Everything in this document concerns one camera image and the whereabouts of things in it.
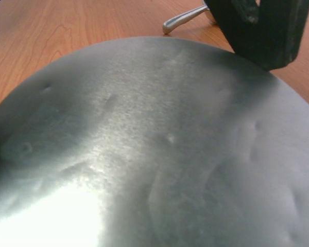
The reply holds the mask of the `metal scoop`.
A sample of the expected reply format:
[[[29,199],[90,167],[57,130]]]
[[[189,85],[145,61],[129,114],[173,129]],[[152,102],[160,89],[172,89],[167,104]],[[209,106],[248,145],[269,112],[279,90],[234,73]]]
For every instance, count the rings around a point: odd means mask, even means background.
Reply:
[[[184,25],[185,23],[193,20],[194,18],[203,13],[205,13],[211,25],[217,24],[208,6],[202,5],[200,7],[197,7],[195,9],[192,9],[190,11],[187,11],[185,13],[182,13],[167,20],[162,25],[162,31],[165,35],[170,34],[173,30],[175,30],[179,26]]]

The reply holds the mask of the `white round lid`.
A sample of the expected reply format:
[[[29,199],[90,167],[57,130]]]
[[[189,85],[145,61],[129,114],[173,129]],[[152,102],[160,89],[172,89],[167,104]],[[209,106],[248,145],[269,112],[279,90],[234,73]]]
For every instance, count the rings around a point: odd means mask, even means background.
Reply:
[[[309,105],[198,42],[75,51],[0,103],[0,246],[309,246]]]

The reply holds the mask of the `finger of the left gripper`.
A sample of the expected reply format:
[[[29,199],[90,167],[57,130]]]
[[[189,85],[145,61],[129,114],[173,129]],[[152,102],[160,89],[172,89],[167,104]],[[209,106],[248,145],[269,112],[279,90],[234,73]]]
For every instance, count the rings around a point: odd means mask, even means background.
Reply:
[[[234,52],[265,70],[283,68],[299,52],[309,0],[207,0]]]

